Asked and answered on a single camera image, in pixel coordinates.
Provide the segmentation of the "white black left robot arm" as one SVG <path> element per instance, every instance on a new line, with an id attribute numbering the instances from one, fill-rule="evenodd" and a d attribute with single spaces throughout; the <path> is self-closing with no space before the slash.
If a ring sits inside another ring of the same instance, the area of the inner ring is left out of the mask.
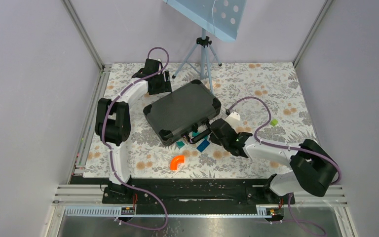
<path id="1" fill-rule="evenodd" d="M 101 98 L 97 103 L 95 133 L 106 146 L 109 154 L 109 181 L 118 185 L 114 196 L 122 203 L 133 198 L 133 190 L 153 193 L 133 187 L 127 182 L 131 178 L 125 142 L 131 133 L 131 107 L 145 94 L 171 92 L 169 72 L 165 70 L 169 61 L 147 58 L 144 67 L 133 76 L 132 81 L 113 99 Z"/>

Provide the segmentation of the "black poker set case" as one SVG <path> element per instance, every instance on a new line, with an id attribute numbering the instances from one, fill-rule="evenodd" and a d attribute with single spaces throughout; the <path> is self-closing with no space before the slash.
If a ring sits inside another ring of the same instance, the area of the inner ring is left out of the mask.
<path id="1" fill-rule="evenodd" d="M 165 146 L 211 121 L 221 110 L 220 100 L 198 79 L 145 106 L 143 113 Z"/>

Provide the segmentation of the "orange curved toy block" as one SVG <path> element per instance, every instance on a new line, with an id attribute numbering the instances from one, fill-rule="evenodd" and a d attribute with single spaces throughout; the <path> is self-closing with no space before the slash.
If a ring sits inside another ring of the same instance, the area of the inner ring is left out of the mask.
<path id="1" fill-rule="evenodd" d="M 184 155 L 178 155 L 178 156 L 175 156 L 171 159 L 170 163 L 169 163 L 169 168 L 170 170 L 177 170 L 178 169 L 178 166 L 180 164 L 183 164 L 185 163 L 185 156 Z"/>

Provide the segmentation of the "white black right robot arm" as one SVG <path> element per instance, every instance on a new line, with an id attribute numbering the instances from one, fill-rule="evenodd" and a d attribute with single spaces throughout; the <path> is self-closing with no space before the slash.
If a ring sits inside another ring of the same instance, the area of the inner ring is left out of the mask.
<path id="1" fill-rule="evenodd" d="M 252 133 L 237 133 L 224 119 L 214 121 L 209 130 L 211 142 L 223 146 L 233 156 L 266 159 L 291 169 L 268 179 L 263 196 L 269 203 L 298 191 L 323 197 L 329 186 L 341 178 L 338 164 L 313 140 L 287 144 L 258 138 Z"/>

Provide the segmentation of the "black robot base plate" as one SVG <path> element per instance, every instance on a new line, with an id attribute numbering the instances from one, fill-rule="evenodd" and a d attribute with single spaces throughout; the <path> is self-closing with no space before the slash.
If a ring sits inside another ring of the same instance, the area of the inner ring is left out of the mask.
<path id="1" fill-rule="evenodd" d="M 295 203 L 272 193 L 265 179 L 132 178 L 128 185 L 110 182 L 102 203 L 129 204 L 137 214 L 149 215 L 255 214 L 257 205 Z"/>

